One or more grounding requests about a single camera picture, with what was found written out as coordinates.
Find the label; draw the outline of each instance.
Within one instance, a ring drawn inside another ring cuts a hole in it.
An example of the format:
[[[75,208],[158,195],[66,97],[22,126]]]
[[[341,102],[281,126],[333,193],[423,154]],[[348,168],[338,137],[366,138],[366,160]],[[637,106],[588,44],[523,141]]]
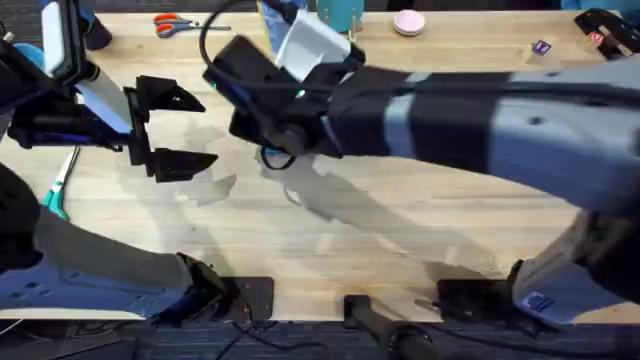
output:
[[[548,53],[549,50],[551,50],[551,44],[542,40],[538,40],[537,43],[533,44],[533,47],[531,48],[531,50],[533,51],[534,54],[543,56],[546,53]]]
[[[524,298],[524,300],[522,300],[522,305],[537,313],[543,312],[549,306],[553,305],[553,303],[553,299],[537,291],[531,292]]]
[[[596,46],[600,46],[604,41],[604,35],[600,34],[597,31],[592,31],[589,33],[589,40],[594,43]]]

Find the wooden table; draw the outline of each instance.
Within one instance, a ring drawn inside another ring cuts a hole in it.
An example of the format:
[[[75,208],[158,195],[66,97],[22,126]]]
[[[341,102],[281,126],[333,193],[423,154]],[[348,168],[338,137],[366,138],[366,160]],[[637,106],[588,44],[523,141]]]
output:
[[[184,14],[204,18],[204,14]],[[359,45],[369,64],[421,71],[529,70],[603,61],[583,51],[573,12],[425,13],[416,38],[392,30],[392,14],[365,14]],[[256,147],[227,133],[231,106],[201,78],[198,33],[158,39],[151,14],[103,14],[113,44],[92,54],[118,84],[137,75],[177,79],[204,114],[158,111],[153,145],[215,152],[220,160],[191,182],[155,184],[126,154],[83,149],[67,188],[72,221],[126,244],[185,252],[223,275],[268,275],[274,319],[337,320],[345,294],[366,293],[396,317],[440,321],[428,304],[442,278],[503,278],[519,258],[538,254],[572,221],[564,201],[506,181],[416,161],[324,157],[270,172]],[[220,18],[215,54],[235,33],[267,51],[257,14]],[[525,64],[520,52],[544,39],[554,61]],[[6,139],[0,159],[44,195],[69,149],[26,151]],[[5,310],[2,317],[131,318],[124,313]],[[581,322],[638,322],[624,305]]]

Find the cable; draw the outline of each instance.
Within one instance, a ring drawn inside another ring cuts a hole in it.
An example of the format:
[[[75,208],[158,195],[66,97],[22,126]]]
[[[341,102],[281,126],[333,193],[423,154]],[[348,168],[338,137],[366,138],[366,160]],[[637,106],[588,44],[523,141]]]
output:
[[[545,348],[538,348],[534,346],[528,346],[524,344],[509,344],[509,343],[504,343],[500,341],[479,339],[472,336],[463,335],[452,330],[444,329],[431,323],[420,323],[419,326],[423,326],[423,327],[441,332],[451,337],[455,337],[461,340],[476,342],[485,346],[498,347],[498,348],[503,348],[508,350],[528,352],[528,353],[541,354],[541,355],[547,355],[547,356],[573,358],[573,359],[603,359],[603,358],[618,359],[625,356],[636,357],[639,355],[638,352],[580,353],[580,352],[571,352],[571,351],[556,350],[556,349],[545,349]]]
[[[301,342],[301,343],[297,343],[297,344],[293,344],[293,345],[276,344],[276,343],[272,343],[272,342],[260,337],[257,334],[252,333],[250,330],[243,329],[242,327],[240,327],[236,323],[232,323],[231,325],[236,330],[238,330],[239,332],[249,336],[250,338],[254,339],[255,341],[261,343],[262,345],[268,346],[268,347],[276,349],[278,351],[290,352],[290,351],[306,349],[306,348],[322,348],[327,352],[327,355],[328,355],[329,359],[330,360],[333,359],[333,353],[331,351],[331,348],[329,348],[329,346],[327,346],[327,344],[324,344],[324,343],[321,343],[321,342],[318,342],[318,341]]]
[[[218,356],[216,356],[216,359],[215,359],[215,360],[221,360],[221,359],[224,357],[224,355],[225,355],[226,353],[228,353],[228,352],[229,352],[229,350],[231,350],[231,348],[232,348],[232,347],[233,347],[233,346],[234,346],[238,341],[240,341],[240,339],[242,339],[242,338],[244,337],[244,335],[245,335],[244,333],[240,333],[240,334],[238,334],[238,336],[236,336],[235,338],[233,338],[233,340],[229,341],[229,343],[227,344],[227,346],[225,346],[225,347],[220,351],[220,353],[218,354]]]
[[[296,161],[297,157],[293,155],[289,155],[289,159],[287,159],[287,162],[284,163],[284,165],[280,167],[275,167],[271,164],[271,161],[269,160],[269,156],[267,155],[267,147],[263,146],[260,148],[260,159],[262,159],[262,162],[264,163],[264,166],[267,167],[267,169],[278,171],[278,170],[286,170],[290,168],[291,165],[293,165],[293,163]]]
[[[20,325],[21,322],[23,322],[24,319],[19,319],[16,320],[13,324],[7,326],[4,330],[0,331],[0,335],[4,335],[6,333],[8,333],[9,331],[11,331],[11,329],[13,329],[14,327]]]

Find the floor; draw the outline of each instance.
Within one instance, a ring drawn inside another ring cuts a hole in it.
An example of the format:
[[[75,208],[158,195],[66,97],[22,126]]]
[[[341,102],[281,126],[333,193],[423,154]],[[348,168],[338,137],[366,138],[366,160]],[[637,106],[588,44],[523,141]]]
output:
[[[392,0],[395,5],[406,0]],[[508,9],[552,9],[555,0],[416,0],[416,8],[421,10],[508,10]],[[163,11],[207,11],[214,0],[96,0],[98,12],[163,12]],[[384,10],[386,0],[366,0],[367,9]],[[37,1],[0,0],[0,20],[17,35],[19,41],[40,43],[39,6]],[[255,5],[236,8],[238,11],[254,11]],[[0,329],[10,322],[0,321]],[[66,349],[83,348],[95,342],[104,342],[118,337],[137,339],[135,358],[139,360],[200,360],[215,359],[220,350],[237,332],[229,324],[193,324],[185,328],[153,328],[147,325],[133,325],[119,329],[91,333],[90,336],[69,338],[69,328],[77,324],[61,322],[24,322],[11,332],[0,337],[0,357],[45,359],[53,353]],[[496,330],[486,326],[444,324],[441,327],[459,334],[510,343],[525,343],[538,347],[562,349],[565,351],[620,351],[640,348],[640,327],[635,326],[580,326],[569,328],[559,335],[532,341],[517,333]],[[47,332],[62,332],[58,337]],[[549,358],[540,354],[527,354],[513,350],[487,347],[470,341],[463,341],[438,332],[430,332],[433,342],[443,353],[466,351],[484,359],[539,359]],[[66,338],[64,341],[50,341],[43,336]],[[382,352],[363,333],[345,330],[340,323],[282,323],[269,330],[264,337],[278,343],[300,341],[322,341],[333,349],[333,359],[357,360],[383,359]],[[2,356],[8,351],[21,351],[22,355]],[[227,354],[226,359],[327,359],[318,350],[282,353],[256,344],[251,339],[242,339]]]

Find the red scissors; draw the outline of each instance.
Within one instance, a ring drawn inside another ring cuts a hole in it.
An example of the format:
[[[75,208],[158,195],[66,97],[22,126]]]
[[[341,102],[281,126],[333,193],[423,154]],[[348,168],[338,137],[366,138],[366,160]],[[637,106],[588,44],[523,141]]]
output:
[[[156,26],[156,35],[167,39],[180,31],[202,29],[200,23],[194,20],[183,19],[178,14],[164,13],[153,18],[153,24]],[[209,27],[211,30],[231,30],[231,26],[218,25]]]

